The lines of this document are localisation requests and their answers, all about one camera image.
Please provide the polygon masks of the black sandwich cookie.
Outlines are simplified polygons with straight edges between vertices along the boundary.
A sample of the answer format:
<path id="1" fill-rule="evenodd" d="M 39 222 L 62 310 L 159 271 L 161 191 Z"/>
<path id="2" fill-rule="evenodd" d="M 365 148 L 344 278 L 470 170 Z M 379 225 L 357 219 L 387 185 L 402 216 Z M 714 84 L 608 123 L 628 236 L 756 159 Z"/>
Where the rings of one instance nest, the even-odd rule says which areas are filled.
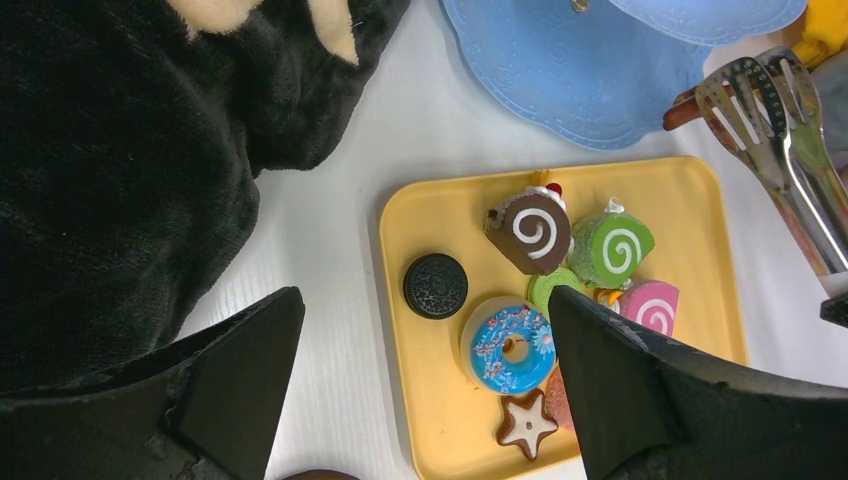
<path id="1" fill-rule="evenodd" d="M 453 257 L 430 253 L 416 258 L 403 280 L 403 296 L 409 308 L 429 320 L 455 315 L 469 291 L 466 272 Z"/>

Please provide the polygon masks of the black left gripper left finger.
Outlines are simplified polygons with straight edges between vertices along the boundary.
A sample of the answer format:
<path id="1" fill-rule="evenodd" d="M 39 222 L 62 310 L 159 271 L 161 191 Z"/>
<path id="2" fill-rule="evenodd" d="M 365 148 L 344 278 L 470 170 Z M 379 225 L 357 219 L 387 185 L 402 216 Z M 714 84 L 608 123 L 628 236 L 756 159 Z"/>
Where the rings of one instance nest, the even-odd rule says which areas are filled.
<path id="1" fill-rule="evenodd" d="M 305 317 L 282 288 L 116 368 L 1 398 L 5 479 L 260 479 Z"/>

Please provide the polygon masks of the chocolate swirl roll cake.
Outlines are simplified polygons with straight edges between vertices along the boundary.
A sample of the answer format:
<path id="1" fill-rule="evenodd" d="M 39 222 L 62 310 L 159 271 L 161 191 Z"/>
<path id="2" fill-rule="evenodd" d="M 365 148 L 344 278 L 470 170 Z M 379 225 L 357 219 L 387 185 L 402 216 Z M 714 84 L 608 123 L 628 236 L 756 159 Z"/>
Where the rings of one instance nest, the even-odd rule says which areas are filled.
<path id="1" fill-rule="evenodd" d="M 531 185 L 488 210 L 489 241 L 526 275 L 557 270 L 571 250 L 571 222 L 557 183 Z"/>

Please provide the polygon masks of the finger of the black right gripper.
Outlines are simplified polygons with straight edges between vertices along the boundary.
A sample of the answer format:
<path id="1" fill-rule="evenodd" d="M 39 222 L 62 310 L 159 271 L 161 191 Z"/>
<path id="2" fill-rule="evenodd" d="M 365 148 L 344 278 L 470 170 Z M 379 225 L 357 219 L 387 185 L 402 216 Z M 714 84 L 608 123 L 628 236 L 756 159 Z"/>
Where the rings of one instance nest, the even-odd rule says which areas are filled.
<path id="1" fill-rule="evenodd" d="M 821 303 L 820 318 L 848 328 L 848 295 L 842 294 Z"/>

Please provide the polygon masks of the metal serving tongs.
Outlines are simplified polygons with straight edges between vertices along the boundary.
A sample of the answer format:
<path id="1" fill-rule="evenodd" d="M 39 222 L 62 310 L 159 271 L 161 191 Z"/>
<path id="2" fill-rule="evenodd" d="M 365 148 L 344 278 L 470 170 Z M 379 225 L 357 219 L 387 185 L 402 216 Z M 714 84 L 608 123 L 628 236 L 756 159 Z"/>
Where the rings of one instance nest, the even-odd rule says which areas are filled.
<path id="1" fill-rule="evenodd" d="M 826 150 L 811 74 L 787 47 L 742 57 L 694 89 L 710 130 L 767 191 L 820 283 L 847 292 L 847 193 Z"/>

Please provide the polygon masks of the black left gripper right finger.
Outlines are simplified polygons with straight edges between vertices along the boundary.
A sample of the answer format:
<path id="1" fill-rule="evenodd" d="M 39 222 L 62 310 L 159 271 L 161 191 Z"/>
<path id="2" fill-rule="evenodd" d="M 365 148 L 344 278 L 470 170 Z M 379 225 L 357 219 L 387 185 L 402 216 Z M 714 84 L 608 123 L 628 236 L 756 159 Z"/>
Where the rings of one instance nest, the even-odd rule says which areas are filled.
<path id="1" fill-rule="evenodd" d="M 723 360 L 553 290 L 551 326 L 591 479 L 843 479 L 847 392 Z"/>

